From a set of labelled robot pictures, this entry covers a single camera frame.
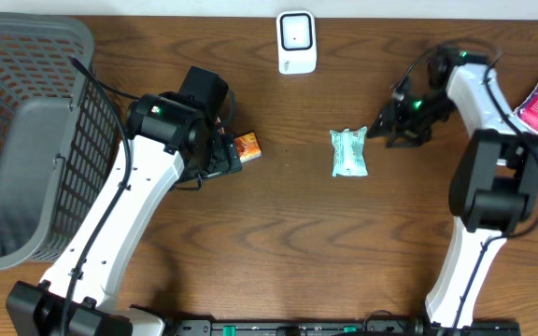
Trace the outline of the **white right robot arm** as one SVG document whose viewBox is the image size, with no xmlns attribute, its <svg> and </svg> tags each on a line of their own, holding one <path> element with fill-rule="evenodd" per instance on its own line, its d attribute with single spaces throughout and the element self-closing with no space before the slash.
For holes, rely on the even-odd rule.
<svg viewBox="0 0 538 336">
<path fill-rule="evenodd" d="M 474 305 L 503 245 L 538 227 L 538 133 L 514 116 L 494 70 L 502 57 L 467 51 L 462 39 L 443 42 L 417 59 L 428 70 L 429 91 L 411 92 L 411 74 L 393 88 L 367 137 L 387 147 L 420 147 L 432 125 L 460 113 L 470 141 L 451 179 L 453 232 L 442 270 L 421 316 L 400 321 L 401 335 L 518 335 L 510 320 L 474 319 Z"/>
</svg>

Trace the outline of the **orange tissue packet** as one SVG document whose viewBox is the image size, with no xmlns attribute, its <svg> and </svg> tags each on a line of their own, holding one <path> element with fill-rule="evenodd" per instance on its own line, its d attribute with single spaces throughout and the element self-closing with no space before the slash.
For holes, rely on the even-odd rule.
<svg viewBox="0 0 538 336">
<path fill-rule="evenodd" d="M 261 146 L 254 132 L 236 137 L 234 143 L 242 163 L 258 159 L 262 155 Z"/>
</svg>

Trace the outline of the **green wet wipes packet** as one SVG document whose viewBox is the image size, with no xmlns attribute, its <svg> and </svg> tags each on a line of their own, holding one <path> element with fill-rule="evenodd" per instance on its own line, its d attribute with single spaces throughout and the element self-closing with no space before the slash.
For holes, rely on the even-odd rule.
<svg viewBox="0 0 538 336">
<path fill-rule="evenodd" d="M 363 157 L 364 139 L 367 127 L 356 131 L 344 129 L 342 132 L 330 130 L 334 149 L 332 176 L 368 176 Z"/>
</svg>

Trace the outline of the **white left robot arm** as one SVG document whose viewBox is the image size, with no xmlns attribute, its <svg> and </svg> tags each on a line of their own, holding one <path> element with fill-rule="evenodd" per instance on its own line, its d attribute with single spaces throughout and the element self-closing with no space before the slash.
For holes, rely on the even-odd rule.
<svg viewBox="0 0 538 336">
<path fill-rule="evenodd" d="M 146 94 L 130 106 L 127 138 L 78 232 L 38 285 L 19 281 L 7 312 L 20 335 L 161 335 L 167 321 L 118 309 L 120 285 L 145 228 L 167 192 L 198 190 L 241 170 L 234 136 L 211 98 Z"/>
</svg>

